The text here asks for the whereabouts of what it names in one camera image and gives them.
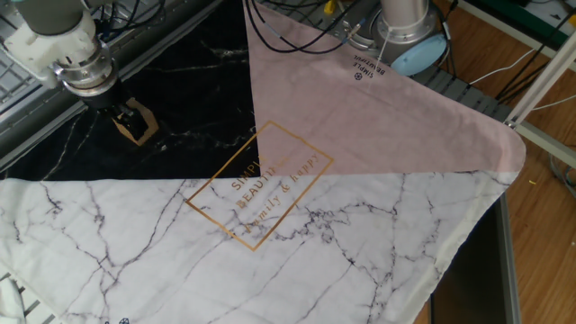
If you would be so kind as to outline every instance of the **pink cloth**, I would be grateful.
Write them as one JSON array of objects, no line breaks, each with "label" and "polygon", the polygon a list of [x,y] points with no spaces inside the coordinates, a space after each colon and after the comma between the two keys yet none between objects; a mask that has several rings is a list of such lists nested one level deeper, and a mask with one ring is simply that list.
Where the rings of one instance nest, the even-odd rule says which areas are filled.
[{"label": "pink cloth", "polygon": [[[320,32],[260,6],[266,21],[302,45]],[[334,158],[327,174],[517,172],[525,146],[509,127],[443,97],[351,46],[328,55],[280,54],[255,34],[247,15],[256,127],[277,122]],[[288,49],[255,16],[272,46]],[[310,50],[338,40],[325,36]],[[280,132],[258,137],[259,152],[285,154]]]}]

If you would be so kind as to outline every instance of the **printed logo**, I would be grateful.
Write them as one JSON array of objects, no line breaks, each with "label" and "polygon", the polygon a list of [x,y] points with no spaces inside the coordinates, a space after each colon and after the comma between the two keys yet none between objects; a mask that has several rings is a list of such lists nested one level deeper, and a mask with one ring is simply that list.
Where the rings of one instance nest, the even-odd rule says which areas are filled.
[{"label": "printed logo", "polygon": [[269,121],[186,203],[256,251],[333,161]]},{"label": "printed logo", "polygon": [[366,75],[370,78],[374,77],[374,69],[376,72],[376,75],[380,75],[383,76],[384,73],[386,73],[386,71],[384,71],[382,68],[377,67],[375,62],[372,62],[370,59],[368,58],[362,58],[359,57],[357,55],[354,55],[354,64],[352,65],[354,68],[357,68],[360,72],[357,72],[354,75],[354,78],[356,80],[361,80],[363,75]]}]

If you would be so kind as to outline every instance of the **black marble-patterned surface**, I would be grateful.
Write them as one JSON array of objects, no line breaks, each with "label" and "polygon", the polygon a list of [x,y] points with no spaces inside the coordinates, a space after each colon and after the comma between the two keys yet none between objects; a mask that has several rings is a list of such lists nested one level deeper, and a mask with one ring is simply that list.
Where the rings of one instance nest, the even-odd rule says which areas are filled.
[{"label": "black marble-patterned surface", "polygon": [[[255,131],[241,1],[228,1],[125,83],[160,130],[142,147],[87,110],[0,178],[25,180],[212,177]],[[257,157],[256,142],[242,157]],[[245,166],[235,163],[222,176]]]}]

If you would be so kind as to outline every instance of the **wooden floor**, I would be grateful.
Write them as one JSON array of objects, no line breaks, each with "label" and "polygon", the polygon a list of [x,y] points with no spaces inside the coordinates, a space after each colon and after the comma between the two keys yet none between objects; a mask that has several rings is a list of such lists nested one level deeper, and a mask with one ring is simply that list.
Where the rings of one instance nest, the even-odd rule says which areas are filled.
[{"label": "wooden floor", "polygon": [[[446,0],[436,0],[436,3],[447,12]],[[467,82],[511,65],[530,50],[462,9],[450,15],[449,25],[456,71],[458,77]],[[547,60],[544,56],[538,58],[532,69]],[[475,86],[493,97],[519,71],[519,66],[489,76]],[[569,70],[540,105],[575,94],[576,74]],[[576,99],[531,112],[527,121],[576,148]],[[522,323],[574,324],[576,199],[554,178],[547,153],[527,140],[525,143],[526,164],[508,189]],[[428,323],[427,306],[416,323]]]}]

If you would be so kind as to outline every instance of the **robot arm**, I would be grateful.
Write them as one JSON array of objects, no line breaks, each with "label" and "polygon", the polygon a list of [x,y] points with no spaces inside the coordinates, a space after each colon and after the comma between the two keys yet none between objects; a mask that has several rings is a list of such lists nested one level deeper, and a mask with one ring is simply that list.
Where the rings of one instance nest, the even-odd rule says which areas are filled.
[{"label": "robot arm", "polygon": [[6,54],[45,86],[64,87],[90,108],[108,114],[138,140],[147,124],[129,99],[89,9],[113,0],[14,2],[26,21],[5,40]]}]

